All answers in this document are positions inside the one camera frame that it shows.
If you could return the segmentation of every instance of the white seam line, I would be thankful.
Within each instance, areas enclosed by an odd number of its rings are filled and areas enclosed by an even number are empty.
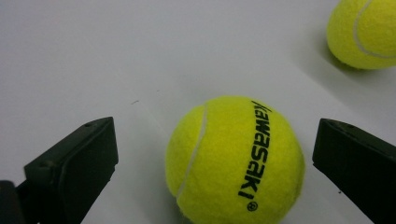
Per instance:
[[[207,114],[207,109],[206,109],[206,105],[205,105],[204,115],[202,117],[201,131],[199,133],[198,140],[197,140],[197,143],[195,144],[194,150],[191,153],[190,161],[189,161],[189,164],[187,165],[187,169],[186,169],[186,173],[184,174],[183,182],[181,182],[180,188],[178,188],[177,196],[176,196],[177,200],[180,197],[180,194],[183,192],[183,189],[186,185],[187,177],[189,176],[192,164],[195,161],[195,157],[198,152],[198,147],[201,145],[201,141],[204,138],[205,130],[206,130],[206,122],[207,122],[206,114]]]
[[[370,56],[374,56],[377,58],[383,58],[383,59],[393,59],[396,58],[396,55],[391,55],[391,56],[387,56],[387,55],[382,55],[382,54],[378,54],[378,53],[374,53],[368,49],[366,49],[363,44],[361,43],[361,41],[359,40],[358,37],[358,26],[359,26],[359,20],[361,18],[361,14],[363,14],[363,12],[367,9],[368,6],[370,6],[370,4],[373,2],[373,0],[368,0],[366,2],[366,5],[364,5],[364,7],[361,9],[361,11],[359,11],[358,16],[356,17],[356,20],[353,24],[353,37],[355,39],[356,45],[358,46],[358,48],[365,54],[368,54]]]

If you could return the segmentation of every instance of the white table surface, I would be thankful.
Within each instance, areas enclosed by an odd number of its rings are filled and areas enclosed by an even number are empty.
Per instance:
[[[396,69],[326,47],[336,0],[0,1],[0,179],[88,121],[115,119],[120,163],[83,223],[179,223],[163,156],[178,120],[223,94],[264,101],[304,149],[283,224],[372,223],[312,165],[320,118],[396,145]]]

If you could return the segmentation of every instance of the tennis ball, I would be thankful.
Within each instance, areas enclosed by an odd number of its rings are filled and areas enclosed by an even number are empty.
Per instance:
[[[288,122],[243,96],[193,108],[165,156],[166,182],[193,223],[277,223],[296,202],[304,156]]]
[[[332,54],[355,68],[396,65],[396,1],[341,0],[327,26]]]

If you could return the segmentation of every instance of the registered trademark symbol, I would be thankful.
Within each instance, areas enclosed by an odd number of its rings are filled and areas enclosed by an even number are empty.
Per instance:
[[[256,202],[250,202],[250,203],[247,204],[247,210],[249,212],[256,211],[258,207],[259,207],[259,205]]]

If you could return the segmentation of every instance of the fuzzy felt surface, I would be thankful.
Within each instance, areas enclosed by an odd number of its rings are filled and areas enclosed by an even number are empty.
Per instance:
[[[194,223],[278,223],[304,179],[304,156],[288,122],[243,96],[190,111],[174,130],[165,166],[171,193]]]
[[[327,27],[330,51],[362,69],[396,65],[396,1],[341,0]]]

